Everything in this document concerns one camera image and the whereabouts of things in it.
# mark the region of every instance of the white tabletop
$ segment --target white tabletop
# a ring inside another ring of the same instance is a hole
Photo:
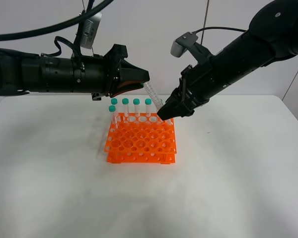
[[[0,238],[298,238],[298,121],[280,99],[176,118],[173,165],[106,163],[108,106],[0,102]]]

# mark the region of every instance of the cable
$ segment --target cable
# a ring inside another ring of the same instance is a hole
[[[102,9],[107,7],[112,1],[114,0],[104,0],[100,4],[98,4],[96,7],[94,7],[92,10],[87,12],[86,14],[83,14],[81,16],[74,17],[70,20],[58,23],[56,25],[31,30],[31,31],[24,31],[24,32],[17,32],[17,33],[10,33],[10,34],[1,34],[0,35],[0,41],[11,41],[11,40],[18,40],[18,39],[24,39],[29,37],[35,37],[35,36],[41,36],[45,34],[49,34],[52,32],[60,31],[65,28],[68,28],[70,26],[74,26],[82,21],[85,21],[98,12],[100,12]]]
[[[78,58],[81,57],[81,52],[78,50],[78,48],[74,44],[72,44],[69,40],[67,40],[67,39],[65,39],[61,36],[56,36],[55,39],[54,39],[54,44],[59,49],[59,51],[57,51],[53,54],[42,53],[41,55],[42,56],[48,56],[48,57],[60,56],[61,53],[62,53],[62,49],[61,49],[61,46],[60,46],[59,42],[62,42],[64,45],[70,47],[70,49],[73,51],[73,53],[76,57],[78,57]]]
[[[238,29],[238,28],[231,28],[231,27],[221,27],[221,26],[211,26],[211,27],[204,27],[201,28],[197,31],[194,31],[194,34],[197,34],[201,31],[205,31],[205,30],[213,30],[213,29],[221,29],[221,30],[230,30],[230,31],[239,31],[239,32],[245,32],[246,30],[242,30],[242,29]]]
[[[93,7],[93,4],[94,4],[94,1],[95,0],[89,0],[88,1],[88,5],[87,5],[87,9],[86,9],[86,12],[90,11]]]

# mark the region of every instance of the test tube rack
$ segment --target test tube rack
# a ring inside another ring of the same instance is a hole
[[[107,162],[120,163],[175,163],[176,143],[174,120],[172,124],[162,121],[156,113],[150,118],[145,113],[128,119],[119,113],[118,123],[111,122],[105,152]]]

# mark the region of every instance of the teal cap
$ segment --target teal cap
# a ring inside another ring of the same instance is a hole
[[[145,100],[145,104],[146,104],[146,105],[151,105],[151,99],[150,99],[150,98],[147,98],[147,99]]]
[[[139,105],[140,104],[140,100],[138,98],[134,99],[134,105]]]
[[[109,111],[110,111],[111,113],[113,113],[113,112],[116,111],[116,107],[115,107],[114,105],[109,106],[108,109],[109,109]]]
[[[117,98],[112,98],[110,100],[110,102],[111,102],[112,105],[116,105],[118,103],[118,100],[117,100]]]
[[[126,104],[128,104],[128,103],[129,103],[128,98],[124,98],[124,99],[123,99],[123,104],[126,105]]]

